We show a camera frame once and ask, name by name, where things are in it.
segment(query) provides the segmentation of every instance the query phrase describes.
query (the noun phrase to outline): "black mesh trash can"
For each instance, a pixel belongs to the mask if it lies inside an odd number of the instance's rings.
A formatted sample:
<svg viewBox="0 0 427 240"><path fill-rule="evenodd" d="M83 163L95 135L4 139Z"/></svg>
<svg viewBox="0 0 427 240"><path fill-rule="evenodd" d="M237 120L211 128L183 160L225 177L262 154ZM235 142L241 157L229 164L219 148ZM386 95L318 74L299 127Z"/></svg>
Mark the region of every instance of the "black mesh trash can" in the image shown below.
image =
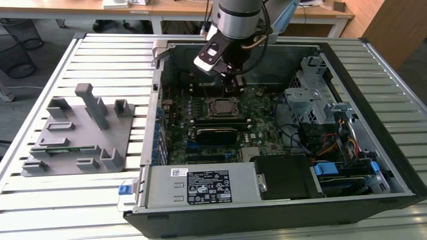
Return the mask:
<svg viewBox="0 0 427 240"><path fill-rule="evenodd" d="M31 19L0 18L0 25L8 34L19 37L20 43L27 50L36 49L43 45L43 40Z"/></svg>
<svg viewBox="0 0 427 240"><path fill-rule="evenodd" d="M16 35L0 35L0 69L12 79L24 78L36 70Z"/></svg>

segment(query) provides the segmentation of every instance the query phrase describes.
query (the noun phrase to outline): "power supply label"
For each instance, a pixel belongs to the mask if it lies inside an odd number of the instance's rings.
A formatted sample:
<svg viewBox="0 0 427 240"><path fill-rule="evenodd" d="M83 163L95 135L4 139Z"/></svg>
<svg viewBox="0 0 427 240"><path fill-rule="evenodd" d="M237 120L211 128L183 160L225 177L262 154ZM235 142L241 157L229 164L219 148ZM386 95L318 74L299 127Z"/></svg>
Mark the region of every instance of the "power supply label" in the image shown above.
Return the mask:
<svg viewBox="0 0 427 240"><path fill-rule="evenodd" d="M229 170L187 173L187 202L190 205L233 203Z"/></svg>

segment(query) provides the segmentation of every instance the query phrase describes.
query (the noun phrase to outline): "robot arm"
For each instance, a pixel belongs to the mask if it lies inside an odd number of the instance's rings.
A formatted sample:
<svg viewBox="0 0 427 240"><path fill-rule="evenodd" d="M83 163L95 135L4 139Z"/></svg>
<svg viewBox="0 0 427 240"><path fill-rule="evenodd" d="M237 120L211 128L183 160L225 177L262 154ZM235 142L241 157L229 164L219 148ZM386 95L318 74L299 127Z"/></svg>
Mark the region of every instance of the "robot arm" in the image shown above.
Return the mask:
<svg viewBox="0 0 427 240"><path fill-rule="evenodd" d="M251 49L263 42L277 41L279 33L290 24L299 2L301 0L214 0L209 42L194 63L207 74L213 71L222 74L227 92L233 92L238 86L234 77L255 67L243 69Z"/></svg>

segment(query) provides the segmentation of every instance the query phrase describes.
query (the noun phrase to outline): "green circuit board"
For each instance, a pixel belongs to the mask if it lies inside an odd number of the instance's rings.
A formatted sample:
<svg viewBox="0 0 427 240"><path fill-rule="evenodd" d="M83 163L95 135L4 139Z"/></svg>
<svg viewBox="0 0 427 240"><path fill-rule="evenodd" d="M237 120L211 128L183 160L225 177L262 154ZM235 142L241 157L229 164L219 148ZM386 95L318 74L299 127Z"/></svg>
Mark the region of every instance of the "green circuit board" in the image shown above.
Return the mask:
<svg viewBox="0 0 427 240"><path fill-rule="evenodd" d="M186 90L167 93L165 106L167 112L169 165L211 164L243 162L241 149L258 147L259 155L285 155L287 149L275 125L273 110L277 93L257 95L259 87L247 87L238 100L239 114L250 119L251 127L239 131L237 142L230 145L198 145L193 139L191 120L209 118L210 107L206 97L194 97Z"/></svg>

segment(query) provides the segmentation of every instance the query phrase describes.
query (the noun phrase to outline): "white slotted platform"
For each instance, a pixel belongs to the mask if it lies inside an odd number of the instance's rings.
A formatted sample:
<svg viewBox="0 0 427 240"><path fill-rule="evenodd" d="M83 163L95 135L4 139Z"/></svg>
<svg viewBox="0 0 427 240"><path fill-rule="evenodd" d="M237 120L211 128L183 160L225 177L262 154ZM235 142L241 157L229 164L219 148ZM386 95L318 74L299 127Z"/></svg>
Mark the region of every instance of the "white slotted platform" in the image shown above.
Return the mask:
<svg viewBox="0 0 427 240"><path fill-rule="evenodd" d="M158 39L198 40L185 35L89 34L74 39L52 78L34 106L0 163L0 239L145 240L118 211L118 186L139 175L150 87L154 67L153 45ZM361 91L409 160L427 183L427 116L419 99L389 69L369 44L355 39L282 38L286 42L329 42ZM127 99L137 105L129 144L126 171L121 173L24 178L22 165L39 138L52 97L66 97L72 105L78 83L94 85L94 95L106 104ZM334 81L346 100L343 90ZM186 239L359 240L427 239L427 202L391 210L343 226L319 226Z"/></svg>

